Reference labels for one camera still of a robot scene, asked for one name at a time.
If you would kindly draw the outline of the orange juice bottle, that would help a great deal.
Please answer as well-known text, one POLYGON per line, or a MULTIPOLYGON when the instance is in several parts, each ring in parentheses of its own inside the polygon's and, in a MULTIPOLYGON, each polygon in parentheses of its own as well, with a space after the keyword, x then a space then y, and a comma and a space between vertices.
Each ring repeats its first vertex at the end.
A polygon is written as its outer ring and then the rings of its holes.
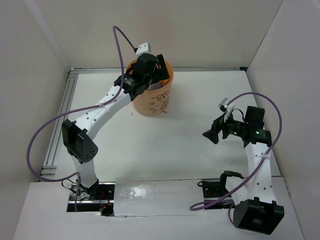
POLYGON ((163 86, 167 85, 170 82, 170 79, 164 79, 164 80, 160 80, 159 83, 161 83, 163 86))

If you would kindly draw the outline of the clear bottle blue label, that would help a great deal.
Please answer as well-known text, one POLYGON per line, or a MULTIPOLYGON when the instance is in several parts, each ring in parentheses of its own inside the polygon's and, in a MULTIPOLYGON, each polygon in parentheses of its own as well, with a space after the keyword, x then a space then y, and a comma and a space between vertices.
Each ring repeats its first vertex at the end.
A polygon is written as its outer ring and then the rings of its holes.
POLYGON ((160 82, 157 82, 157 83, 154 83, 154 84, 151 84, 149 87, 148 87, 148 91, 155 91, 155 90, 158 90, 160 88, 162 88, 164 85, 160 82))

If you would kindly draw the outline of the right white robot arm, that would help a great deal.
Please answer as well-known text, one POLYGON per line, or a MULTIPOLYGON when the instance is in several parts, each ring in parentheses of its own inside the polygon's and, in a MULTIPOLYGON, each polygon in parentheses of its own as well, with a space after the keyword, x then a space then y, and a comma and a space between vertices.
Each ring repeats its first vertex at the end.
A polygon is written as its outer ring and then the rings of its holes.
POLYGON ((273 191, 270 164, 272 136, 264 129, 263 108, 248 106, 242 121, 235 120, 233 104, 220 105, 222 116, 213 121, 211 129, 203 133, 214 144, 219 133, 241 138, 248 162, 248 177, 225 171, 220 176, 218 190, 230 196, 234 203, 232 221, 236 228, 271 235, 285 216, 285 209, 277 203, 273 191))

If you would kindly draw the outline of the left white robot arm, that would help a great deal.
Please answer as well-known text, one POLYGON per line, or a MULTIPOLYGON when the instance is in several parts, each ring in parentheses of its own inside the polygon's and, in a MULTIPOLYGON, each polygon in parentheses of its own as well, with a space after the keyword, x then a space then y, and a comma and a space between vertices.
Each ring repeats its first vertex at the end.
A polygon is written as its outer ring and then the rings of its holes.
POLYGON ((119 110, 143 94, 150 85, 169 77, 162 54, 143 53, 114 81, 96 108, 74 121, 66 119, 62 123, 63 144, 74 162, 79 174, 77 185, 86 199, 95 199, 99 193, 99 179, 94 166, 94 158, 98 153, 94 138, 98 132, 119 110))

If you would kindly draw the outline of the orange plastic bin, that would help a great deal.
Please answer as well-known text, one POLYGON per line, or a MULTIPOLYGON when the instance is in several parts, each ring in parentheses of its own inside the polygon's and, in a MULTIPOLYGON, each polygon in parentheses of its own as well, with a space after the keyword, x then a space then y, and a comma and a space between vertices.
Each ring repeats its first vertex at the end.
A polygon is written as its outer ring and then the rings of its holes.
MULTIPOLYGON (((127 66, 127 69, 136 61, 137 59, 133 60, 127 66)), ((157 90, 148 90, 150 85, 138 82, 127 73, 126 69, 124 78, 125 91, 129 93, 134 108, 142 115, 156 116, 164 111, 168 105, 174 73, 171 65, 166 61, 165 64, 170 75, 170 82, 157 90)))

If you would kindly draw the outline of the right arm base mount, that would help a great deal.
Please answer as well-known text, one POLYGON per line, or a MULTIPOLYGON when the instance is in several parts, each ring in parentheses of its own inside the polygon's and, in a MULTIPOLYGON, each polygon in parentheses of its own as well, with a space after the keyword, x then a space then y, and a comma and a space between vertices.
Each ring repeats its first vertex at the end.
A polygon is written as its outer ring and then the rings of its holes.
MULTIPOLYGON (((225 170, 220 175, 219 180, 202 180, 197 183, 197 186, 202 188, 203 198, 206 204, 210 202, 209 199, 213 199, 213 201, 215 201, 218 198, 228 193, 228 190, 225 187, 226 180, 228 177, 238 177, 241 179, 244 178, 241 173, 225 170)), ((232 204, 233 204, 232 197, 229 196, 226 199, 224 199, 222 202, 205 208, 205 210, 227 209, 230 206, 232 206, 232 204)))

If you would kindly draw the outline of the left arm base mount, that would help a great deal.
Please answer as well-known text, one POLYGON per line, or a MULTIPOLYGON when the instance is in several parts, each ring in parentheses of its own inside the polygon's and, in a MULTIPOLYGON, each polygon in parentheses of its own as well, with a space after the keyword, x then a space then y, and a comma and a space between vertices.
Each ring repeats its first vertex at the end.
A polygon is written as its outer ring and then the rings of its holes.
POLYGON ((66 211, 68 213, 97 212, 104 217, 113 217, 115 182, 100 182, 96 194, 89 196, 83 190, 76 195, 77 185, 65 187, 69 190, 69 197, 66 211))

